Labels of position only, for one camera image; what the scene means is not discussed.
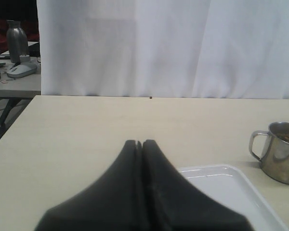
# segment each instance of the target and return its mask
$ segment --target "white tray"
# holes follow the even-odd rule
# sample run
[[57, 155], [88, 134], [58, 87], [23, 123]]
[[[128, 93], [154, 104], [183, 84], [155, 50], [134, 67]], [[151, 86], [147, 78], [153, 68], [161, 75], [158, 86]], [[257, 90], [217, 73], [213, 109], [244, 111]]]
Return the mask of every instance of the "white tray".
[[244, 215], [256, 231], [289, 230], [239, 169], [218, 165], [178, 170], [206, 195]]

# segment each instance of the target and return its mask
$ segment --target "white curtain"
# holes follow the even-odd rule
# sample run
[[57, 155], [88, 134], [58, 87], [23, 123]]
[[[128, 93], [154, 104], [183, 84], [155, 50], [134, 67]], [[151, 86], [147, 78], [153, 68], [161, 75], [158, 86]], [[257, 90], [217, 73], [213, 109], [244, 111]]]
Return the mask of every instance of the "white curtain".
[[38, 0], [42, 94], [289, 98], [289, 0]]

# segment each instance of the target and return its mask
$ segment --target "thermos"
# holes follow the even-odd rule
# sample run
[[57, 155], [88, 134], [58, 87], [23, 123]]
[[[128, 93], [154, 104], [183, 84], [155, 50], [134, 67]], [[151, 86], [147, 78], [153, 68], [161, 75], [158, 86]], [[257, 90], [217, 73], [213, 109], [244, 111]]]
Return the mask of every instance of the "thermos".
[[9, 29], [7, 32], [8, 48], [12, 63], [20, 62], [20, 55], [29, 55], [29, 47], [26, 33], [19, 21], [7, 20]]

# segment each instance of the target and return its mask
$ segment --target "floor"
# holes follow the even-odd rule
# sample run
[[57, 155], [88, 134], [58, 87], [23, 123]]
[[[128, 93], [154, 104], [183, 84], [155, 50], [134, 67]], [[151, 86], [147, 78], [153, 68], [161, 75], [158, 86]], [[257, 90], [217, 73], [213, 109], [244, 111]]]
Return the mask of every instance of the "floor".
[[[7, 102], [8, 102], [8, 100], [1, 100], [0, 101], [0, 116], [4, 110]], [[6, 120], [6, 124], [10, 125], [10, 122], [14, 122], [17, 119], [17, 117], [19, 116], [19, 111], [22, 110], [29, 102], [30, 102], [30, 100], [22, 100], [15, 108], [13, 108], [11, 110], [10, 114], [8, 115], [8, 118]]]

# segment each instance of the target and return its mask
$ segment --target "white mouse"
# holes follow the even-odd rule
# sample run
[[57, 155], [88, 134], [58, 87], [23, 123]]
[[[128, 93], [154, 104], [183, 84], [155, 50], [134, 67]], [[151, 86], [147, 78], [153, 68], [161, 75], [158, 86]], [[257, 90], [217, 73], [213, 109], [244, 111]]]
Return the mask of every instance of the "white mouse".
[[6, 74], [11, 78], [22, 78], [36, 73], [38, 66], [31, 62], [21, 63], [16, 67], [11, 68]]

